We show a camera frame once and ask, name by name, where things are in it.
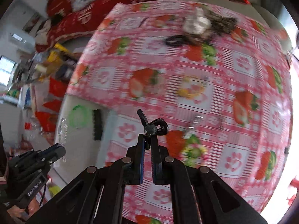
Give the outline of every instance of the black scissors handle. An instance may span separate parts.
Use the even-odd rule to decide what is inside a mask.
[[[165,40],[165,44],[172,47],[179,47],[184,44],[189,44],[189,40],[185,35],[173,35]]]

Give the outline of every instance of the table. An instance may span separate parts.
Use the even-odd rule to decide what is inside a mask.
[[[220,15],[236,17],[238,28],[232,35],[216,37],[212,54],[205,46],[197,48],[201,53],[189,45],[167,47],[164,38],[182,34],[183,23],[195,6],[202,5],[183,1],[117,4],[86,46],[67,93],[117,111],[107,162],[124,157],[143,132],[138,108],[149,121],[163,117],[170,130],[184,130],[195,115],[202,115],[195,134],[207,154],[196,163],[214,170],[260,212],[279,181],[284,149],[290,144],[289,68],[269,28],[215,5],[207,4]],[[159,71],[160,91],[133,99],[140,90],[132,91],[131,78],[144,68]],[[179,97],[184,76],[207,76],[205,91],[192,100]],[[164,136],[158,139],[167,145]],[[172,223],[170,188],[152,183],[149,152],[144,171],[141,186],[126,187],[123,216],[136,221],[135,216],[142,214]]]

